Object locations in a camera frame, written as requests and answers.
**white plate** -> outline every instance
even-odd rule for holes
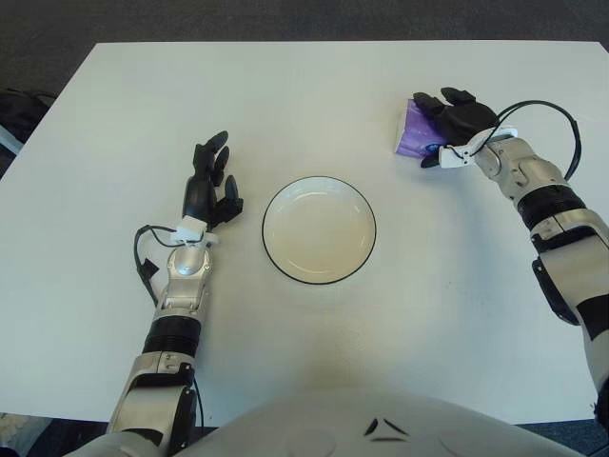
[[[340,281],[367,260],[376,239],[372,208],[346,182],[324,176],[281,189],[266,208],[263,241],[275,266],[308,284]]]

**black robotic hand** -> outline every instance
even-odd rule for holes
[[[450,144],[461,146],[478,132],[490,129],[497,122],[497,115],[486,105],[476,101],[476,97],[466,90],[442,88],[442,95],[450,103],[445,105],[437,97],[424,92],[413,95],[417,107],[438,127]],[[440,164],[436,152],[421,162],[424,169]]]
[[[244,200],[239,198],[237,183],[232,175],[226,178],[225,197],[219,202],[216,201],[214,187],[222,184],[228,162],[229,151],[225,146],[227,140],[228,133],[221,131],[204,145],[195,147],[192,159],[194,175],[188,178],[184,193],[182,215],[207,222],[210,229],[221,222],[230,221],[240,214],[244,207]]]

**black logo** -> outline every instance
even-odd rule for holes
[[[381,424],[377,418],[370,423],[363,436],[370,436],[371,442],[405,442],[410,436],[407,432],[396,426],[395,424],[383,418],[385,425]]]

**dark floor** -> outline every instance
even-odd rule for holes
[[[97,42],[517,39],[609,49],[609,0],[0,0],[0,11],[0,89],[59,92]],[[585,454],[606,443],[592,421],[525,427]],[[55,421],[39,446],[67,451],[102,429]]]

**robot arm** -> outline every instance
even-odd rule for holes
[[[595,413],[609,429],[609,228],[555,165],[518,138],[516,129],[501,125],[501,116],[464,90],[444,88],[442,94],[452,106],[424,93],[415,94],[415,101],[446,137],[462,146],[440,148],[422,166],[477,164],[513,203],[539,254],[533,271],[550,307],[560,319],[582,327],[588,367],[599,393]],[[523,103],[541,103],[566,113],[547,102]],[[567,117],[576,136],[568,178],[577,166],[580,144],[577,123]],[[467,144],[458,143],[467,138]]]
[[[112,414],[108,434],[91,444],[91,454],[83,447],[77,455],[100,455],[104,448],[116,451],[117,444],[126,455],[173,455],[196,439],[195,355],[206,315],[210,249],[218,243],[210,231],[243,208],[232,176],[226,179],[225,198],[216,202],[214,187],[222,183],[228,160],[228,148],[222,149],[227,137],[223,131],[195,149],[195,173],[187,182],[182,223],[171,234],[176,249],[167,260],[168,283],[158,300],[136,257],[138,272],[156,306],[150,331]]]
[[[609,228],[550,162],[520,138],[489,142],[474,157],[510,199],[539,257],[533,271],[560,319],[581,326],[596,415],[609,428]]]

